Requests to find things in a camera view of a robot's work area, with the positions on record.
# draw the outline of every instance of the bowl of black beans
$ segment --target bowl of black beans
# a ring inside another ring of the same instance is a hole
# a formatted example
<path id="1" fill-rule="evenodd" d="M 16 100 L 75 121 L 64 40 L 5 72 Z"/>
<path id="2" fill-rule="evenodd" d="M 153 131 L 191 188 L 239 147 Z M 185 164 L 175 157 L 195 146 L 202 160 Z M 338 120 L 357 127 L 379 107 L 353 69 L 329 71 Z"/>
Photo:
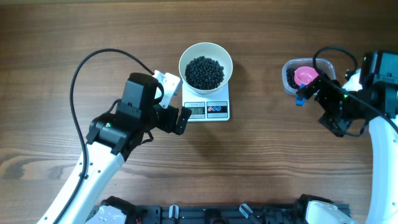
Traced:
<path id="1" fill-rule="evenodd" d="M 189 47 L 181 56 L 180 75 L 191 91 L 202 95 L 217 92 L 231 78 L 233 64 L 229 53 L 213 43 Z"/>

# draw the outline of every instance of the wooden tabletop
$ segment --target wooden tabletop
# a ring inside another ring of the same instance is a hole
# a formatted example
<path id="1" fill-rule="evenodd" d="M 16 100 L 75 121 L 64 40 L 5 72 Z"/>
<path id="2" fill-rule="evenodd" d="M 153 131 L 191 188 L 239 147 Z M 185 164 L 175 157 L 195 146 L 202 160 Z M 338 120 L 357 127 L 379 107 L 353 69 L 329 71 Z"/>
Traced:
<path id="1" fill-rule="evenodd" d="M 179 75 L 183 51 L 198 42 L 224 47 L 234 63 L 231 119 L 189 123 L 185 134 L 154 130 L 101 198 L 137 205 L 293 203 L 313 194 L 348 203 L 365 221 L 372 147 L 336 138 L 318 123 L 321 107 L 301 108 L 284 93 L 281 71 L 293 58 L 340 45 L 360 60 L 398 50 L 396 1 L 151 1 L 0 7 L 0 223 L 35 223 L 81 152 L 69 105 L 73 72 L 89 53 L 125 50 L 149 68 Z M 338 78 L 348 57 L 323 54 Z M 132 72 L 116 53 L 81 70 L 75 107 L 83 135 L 120 98 Z M 179 94 L 172 105 L 181 107 Z"/>

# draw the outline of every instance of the plastic container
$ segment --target plastic container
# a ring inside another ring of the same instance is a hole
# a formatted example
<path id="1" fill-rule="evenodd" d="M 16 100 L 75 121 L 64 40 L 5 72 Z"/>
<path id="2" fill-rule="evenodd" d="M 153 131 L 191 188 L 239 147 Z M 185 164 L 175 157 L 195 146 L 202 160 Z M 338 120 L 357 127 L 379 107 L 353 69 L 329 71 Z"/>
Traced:
<path id="1" fill-rule="evenodd" d="M 328 60 L 323 58 L 317 58 L 317 65 L 318 68 L 322 69 L 329 76 L 330 79 L 336 79 L 335 68 Z M 286 70 L 288 68 L 294 68 L 294 70 L 296 70 L 302 66 L 313 67 L 312 58 L 298 58 L 290 60 L 284 65 L 282 69 L 282 82 L 284 83 L 285 92 L 289 95 L 295 96 L 297 90 L 292 88 L 287 82 Z"/>
<path id="2" fill-rule="evenodd" d="M 200 56 L 205 56 L 206 58 L 217 60 L 218 63 L 224 67 L 224 80 L 215 89 L 199 90 L 187 83 L 187 79 L 185 77 L 185 69 L 193 59 Z M 217 92 L 221 87 L 228 83 L 232 75 L 233 64 L 231 56 L 229 56 L 229 53 L 224 48 L 217 44 L 204 42 L 192 45 L 186 51 L 184 51 L 184 53 L 181 55 L 178 69 L 180 70 L 182 81 L 189 87 L 188 89 L 190 91 L 193 91 L 194 93 L 199 93 L 201 95 L 210 95 Z"/>

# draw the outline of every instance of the white scale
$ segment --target white scale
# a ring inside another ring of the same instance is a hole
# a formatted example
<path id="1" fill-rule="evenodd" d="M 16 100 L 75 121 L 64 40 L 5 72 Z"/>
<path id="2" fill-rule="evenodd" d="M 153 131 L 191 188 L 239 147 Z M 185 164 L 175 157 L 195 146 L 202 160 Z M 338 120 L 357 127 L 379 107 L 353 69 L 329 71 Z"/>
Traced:
<path id="1" fill-rule="evenodd" d="M 227 121 L 230 118 L 228 83 L 210 95 L 194 93 L 183 83 L 182 105 L 192 110 L 190 122 Z"/>

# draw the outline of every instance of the white bowl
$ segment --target white bowl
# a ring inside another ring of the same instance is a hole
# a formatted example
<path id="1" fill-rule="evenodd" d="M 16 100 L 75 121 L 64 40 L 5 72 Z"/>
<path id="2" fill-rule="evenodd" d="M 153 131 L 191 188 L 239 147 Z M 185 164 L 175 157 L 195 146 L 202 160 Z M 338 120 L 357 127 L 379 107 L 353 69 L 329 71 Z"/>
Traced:
<path id="1" fill-rule="evenodd" d="M 199 90 L 187 83 L 187 78 L 185 77 L 185 69 L 187 65 L 195 58 L 200 56 L 205 56 L 206 58 L 211 58 L 213 60 L 217 60 L 218 63 L 224 67 L 224 80 L 220 83 L 220 85 L 212 90 Z M 180 70 L 180 75 L 182 81 L 189 87 L 189 89 L 195 93 L 199 93 L 201 95 L 209 95 L 218 91 L 221 87 L 223 87 L 232 75 L 232 59 L 229 56 L 229 53 L 219 45 L 213 43 L 199 43 L 192 45 L 189 47 L 184 53 L 181 55 L 180 63 L 178 65 L 178 69 Z"/>

